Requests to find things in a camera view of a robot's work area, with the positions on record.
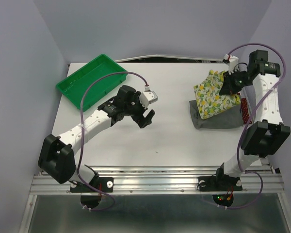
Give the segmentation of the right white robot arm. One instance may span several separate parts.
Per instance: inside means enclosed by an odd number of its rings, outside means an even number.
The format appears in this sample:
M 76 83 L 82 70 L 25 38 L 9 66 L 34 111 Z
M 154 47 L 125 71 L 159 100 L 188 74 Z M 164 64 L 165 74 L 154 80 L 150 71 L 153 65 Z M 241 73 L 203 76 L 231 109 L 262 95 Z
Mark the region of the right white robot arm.
M 240 176 L 255 161 L 273 155 L 291 133 L 279 111 L 277 87 L 281 80 L 280 65 L 268 61 L 268 52 L 256 50 L 249 55 L 246 71 L 237 71 L 237 58 L 227 55 L 229 70 L 224 73 L 220 95 L 236 94 L 245 86 L 253 86 L 256 108 L 254 121 L 245 126 L 236 154 L 216 171 L 213 183 L 221 190 L 242 189 Z

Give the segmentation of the red polka dot skirt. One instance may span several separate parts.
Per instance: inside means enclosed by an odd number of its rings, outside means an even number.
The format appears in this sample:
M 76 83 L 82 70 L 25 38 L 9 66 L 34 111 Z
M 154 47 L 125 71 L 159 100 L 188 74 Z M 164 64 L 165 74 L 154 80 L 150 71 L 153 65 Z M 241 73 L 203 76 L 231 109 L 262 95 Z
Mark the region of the red polka dot skirt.
M 247 104 L 247 99 L 246 98 L 241 98 L 241 113 L 242 113 L 242 120 L 243 124 L 247 124 L 250 114 L 248 111 L 248 104 Z

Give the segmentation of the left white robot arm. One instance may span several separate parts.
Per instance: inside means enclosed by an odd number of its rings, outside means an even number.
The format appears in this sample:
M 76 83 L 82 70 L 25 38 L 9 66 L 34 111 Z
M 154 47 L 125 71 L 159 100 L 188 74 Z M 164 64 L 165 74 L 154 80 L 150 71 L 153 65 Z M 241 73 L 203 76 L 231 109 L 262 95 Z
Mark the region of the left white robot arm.
M 131 117 L 141 129 L 150 125 L 155 111 L 150 110 L 146 116 L 144 112 L 157 99 L 158 96 L 148 86 L 143 92 L 127 85 L 120 87 L 116 96 L 101 104 L 88 118 L 81 116 L 81 122 L 74 128 L 58 136 L 48 135 L 42 144 L 38 166 L 59 184 L 81 184 L 87 191 L 102 194 L 99 174 L 76 162 L 75 154 L 83 153 L 87 142 L 124 117 Z

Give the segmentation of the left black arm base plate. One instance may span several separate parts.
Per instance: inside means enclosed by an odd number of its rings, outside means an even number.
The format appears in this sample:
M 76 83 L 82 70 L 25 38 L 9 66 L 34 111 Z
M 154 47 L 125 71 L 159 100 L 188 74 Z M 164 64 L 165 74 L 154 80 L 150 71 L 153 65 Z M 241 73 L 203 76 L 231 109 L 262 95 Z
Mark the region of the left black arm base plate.
M 89 184 L 95 189 L 98 189 L 102 192 L 112 193 L 114 178 L 113 177 L 95 177 L 93 178 L 92 181 L 89 182 Z M 89 192 L 93 192 L 93 190 L 83 183 L 74 182 L 74 184 L 71 183 L 70 185 L 70 192 L 71 193 L 89 193 Z

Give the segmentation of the yellow lemon print skirt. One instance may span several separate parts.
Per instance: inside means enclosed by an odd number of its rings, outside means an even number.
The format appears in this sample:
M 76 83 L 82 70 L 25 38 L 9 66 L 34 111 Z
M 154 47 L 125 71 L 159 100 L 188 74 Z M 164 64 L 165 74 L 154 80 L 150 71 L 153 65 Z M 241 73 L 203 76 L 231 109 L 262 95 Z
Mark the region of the yellow lemon print skirt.
M 224 84 L 224 73 L 210 70 L 204 81 L 194 86 L 197 110 L 205 120 L 241 104 L 238 94 L 220 95 Z

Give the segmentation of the grey skirt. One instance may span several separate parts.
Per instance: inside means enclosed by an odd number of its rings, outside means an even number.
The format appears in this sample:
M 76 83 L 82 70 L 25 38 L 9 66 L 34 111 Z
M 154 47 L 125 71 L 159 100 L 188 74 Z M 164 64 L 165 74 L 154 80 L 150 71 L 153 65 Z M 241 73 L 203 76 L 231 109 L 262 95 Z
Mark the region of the grey skirt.
M 234 129 L 243 125 L 240 105 L 236 105 L 218 115 L 202 119 L 195 100 L 189 101 L 190 116 L 196 129 Z

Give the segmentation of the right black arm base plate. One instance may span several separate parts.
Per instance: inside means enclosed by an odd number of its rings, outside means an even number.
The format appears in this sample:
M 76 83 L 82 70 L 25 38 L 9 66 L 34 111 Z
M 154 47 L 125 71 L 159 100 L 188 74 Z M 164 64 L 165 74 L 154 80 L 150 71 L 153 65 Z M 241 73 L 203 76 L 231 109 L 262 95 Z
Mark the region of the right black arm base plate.
M 242 191 L 242 183 L 240 178 L 223 176 L 217 178 L 214 175 L 198 177 L 199 191 L 201 192 L 219 192 L 219 191 Z

